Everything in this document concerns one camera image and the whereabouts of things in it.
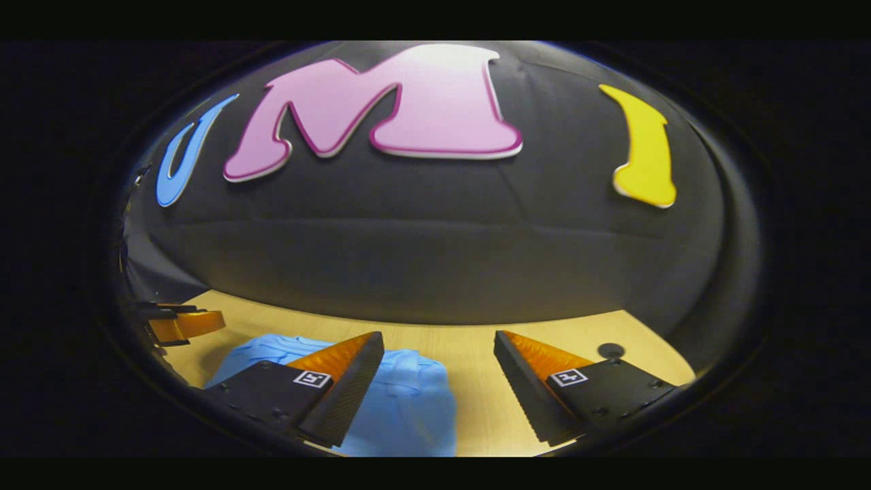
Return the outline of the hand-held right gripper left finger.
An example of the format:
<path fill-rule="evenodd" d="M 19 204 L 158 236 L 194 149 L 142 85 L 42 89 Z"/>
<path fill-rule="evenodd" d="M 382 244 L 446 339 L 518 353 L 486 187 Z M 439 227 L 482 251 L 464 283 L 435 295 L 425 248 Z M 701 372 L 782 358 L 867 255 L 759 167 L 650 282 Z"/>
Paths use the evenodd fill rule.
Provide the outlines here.
<path fill-rule="evenodd" d="M 205 393 L 263 431 L 339 446 L 383 356 L 382 333 L 371 331 L 291 363 L 259 361 Z"/>

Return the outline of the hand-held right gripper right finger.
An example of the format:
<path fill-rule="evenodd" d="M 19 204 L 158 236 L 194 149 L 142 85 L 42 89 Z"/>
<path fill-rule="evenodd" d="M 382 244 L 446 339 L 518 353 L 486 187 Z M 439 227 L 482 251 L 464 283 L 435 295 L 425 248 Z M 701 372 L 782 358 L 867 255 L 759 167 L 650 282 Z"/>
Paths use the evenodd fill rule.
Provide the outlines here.
<path fill-rule="evenodd" d="M 541 442 L 603 444 L 647 425 L 678 387 L 623 359 L 591 361 L 510 331 L 494 355 Z"/>

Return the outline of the light blue T-shirt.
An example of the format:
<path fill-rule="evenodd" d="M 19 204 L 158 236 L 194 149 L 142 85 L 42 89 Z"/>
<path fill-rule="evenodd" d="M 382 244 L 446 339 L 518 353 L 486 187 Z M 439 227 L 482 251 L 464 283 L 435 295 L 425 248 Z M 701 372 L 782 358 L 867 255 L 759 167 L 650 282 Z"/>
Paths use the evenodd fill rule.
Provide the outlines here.
<path fill-rule="evenodd" d="M 225 357 L 204 385 L 217 385 L 259 361 L 286 365 L 330 342 L 265 335 Z M 353 457 L 454 457 L 457 403 L 442 363 L 416 350 L 386 350 L 366 396 L 336 452 Z"/>

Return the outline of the black backdrop cloth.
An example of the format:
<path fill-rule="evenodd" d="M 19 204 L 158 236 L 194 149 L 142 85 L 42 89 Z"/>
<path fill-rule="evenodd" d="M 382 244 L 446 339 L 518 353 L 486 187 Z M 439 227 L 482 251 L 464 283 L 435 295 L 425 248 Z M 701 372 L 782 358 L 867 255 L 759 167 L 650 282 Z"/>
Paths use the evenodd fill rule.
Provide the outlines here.
<path fill-rule="evenodd" d="M 233 71 L 140 156 L 122 264 L 404 325 L 623 311 L 695 372 L 752 333 L 770 233 L 744 153 L 608 60 L 530 41 L 345 41 Z"/>

